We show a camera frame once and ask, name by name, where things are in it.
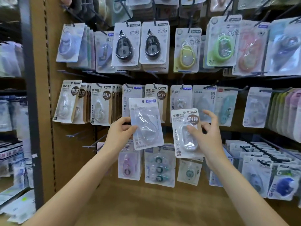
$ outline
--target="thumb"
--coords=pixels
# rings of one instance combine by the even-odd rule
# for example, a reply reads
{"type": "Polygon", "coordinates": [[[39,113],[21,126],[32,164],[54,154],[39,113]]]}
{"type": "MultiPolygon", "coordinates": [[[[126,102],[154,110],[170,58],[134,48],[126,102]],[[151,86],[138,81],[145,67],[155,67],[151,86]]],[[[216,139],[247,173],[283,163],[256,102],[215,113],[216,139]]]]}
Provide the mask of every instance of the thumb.
{"type": "Polygon", "coordinates": [[[196,129],[195,127],[191,126],[191,125],[187,125],[187,130],[190,134],[192,134],[197,140],[200,140],[202,135],[203,135],[203,132],[196,129]]]}
{"type": "Polygon", "coordinates": [[[133,126],[130,126],[130,128],[127,129],[124,132],[126,133],[126,135],[128,136],[128,138],[130,138],[130,136],[137,130],[137,128],[138,128],[137,125],[133,125],[133,126]]]}

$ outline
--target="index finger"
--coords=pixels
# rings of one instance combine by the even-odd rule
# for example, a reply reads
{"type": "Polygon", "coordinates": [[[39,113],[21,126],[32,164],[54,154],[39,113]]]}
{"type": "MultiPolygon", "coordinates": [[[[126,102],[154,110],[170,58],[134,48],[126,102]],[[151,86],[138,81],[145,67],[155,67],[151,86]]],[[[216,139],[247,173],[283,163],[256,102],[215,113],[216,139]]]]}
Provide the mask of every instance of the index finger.
{"type": "Polygon", "coordinates": [[[116,123],[122,125],[124,122],[131,122],[131,118],[130,117],[121,117],[119,118],[116,123]]]}
{"type": "Polygon", "coordinates": [[[218,125],[219,124],[217,116],[213,112],[211,112],[210,110],[205,110],[204,109],[203,113],[205,113],[206,115],[211,117],[211,125],[218,125]]]}

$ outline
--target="hand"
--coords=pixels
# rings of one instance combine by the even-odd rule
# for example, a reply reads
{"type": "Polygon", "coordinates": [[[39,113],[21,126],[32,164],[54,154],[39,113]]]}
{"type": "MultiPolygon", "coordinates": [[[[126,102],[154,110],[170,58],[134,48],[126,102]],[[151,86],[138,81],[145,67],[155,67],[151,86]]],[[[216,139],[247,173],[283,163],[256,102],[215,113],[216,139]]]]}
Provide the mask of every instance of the hand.
{"type": "Polygon", "coordinates": [[[107,134],[104,147],[114,151],[118,156],[122,148],[125,147],[131,135],[136,131],[137,125],[131,126],[128,124],[123,125],[124,122],[130,122],[130,117],[122,117],[111,124],[109,132],[107,134]]]}
{"type": "Polygon", "coordinates": [[[191,125],[187,125],[187,130],[197,139],[201,151],[205,155],[206,163],[215,171],[215,164],[220,163],[221,160],[228,161],[228,158],[222,146],[217,116],[209,110],[203,110],[203,113],[211,117],[211,125],[208,122],[201,122],[201,126],[207,131],[207,134],[191,125]]]}

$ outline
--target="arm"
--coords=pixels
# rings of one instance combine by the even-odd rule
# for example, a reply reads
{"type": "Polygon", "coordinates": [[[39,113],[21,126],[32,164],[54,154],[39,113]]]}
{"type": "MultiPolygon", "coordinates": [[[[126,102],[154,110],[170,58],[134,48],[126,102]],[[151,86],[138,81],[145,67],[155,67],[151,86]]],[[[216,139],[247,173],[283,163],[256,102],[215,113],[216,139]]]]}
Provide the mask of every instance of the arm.
{"type": "Polygon", "coordinates": [[[247,226],[288,226],[229,162],[222,147],[216,115],[208,110],[203,112],[212,119],[211,125],[207,122],[201,122],[201,126],[207,131],[207,134],[203,134],[200,129],[198,130],[191,125],[188,125],[187,129],[198,140],[208,166],[221,180],[224,189],[244,223],[247,226]]]}
{"type": "Polygon", "coordinates": [[[137,126],[122,125],[129,117],[114,122],[107,134],[106,143],[57,194],[55,194],[24,226],[74,225],[82,208],[91,198],[104,174],[118,158],[137,126]]]}

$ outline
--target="forearm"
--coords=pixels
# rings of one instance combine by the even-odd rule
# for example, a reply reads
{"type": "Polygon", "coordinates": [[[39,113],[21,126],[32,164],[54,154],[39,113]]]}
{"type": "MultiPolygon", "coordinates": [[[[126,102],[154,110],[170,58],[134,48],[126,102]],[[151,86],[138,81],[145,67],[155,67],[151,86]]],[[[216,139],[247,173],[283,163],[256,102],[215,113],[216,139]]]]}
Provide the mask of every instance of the forearm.
{"type": "Polygon", "coordinates": [[[216,174],[247,226],[288,226],[229,161],[216,165],[216,174]]]}
{"type": "Polygon", "coordinates": [[[104,174],[113,163],[115,155],[112,152],[104,146],[24,226],[74,225],[83,206],[91,198],[104,174]]]}

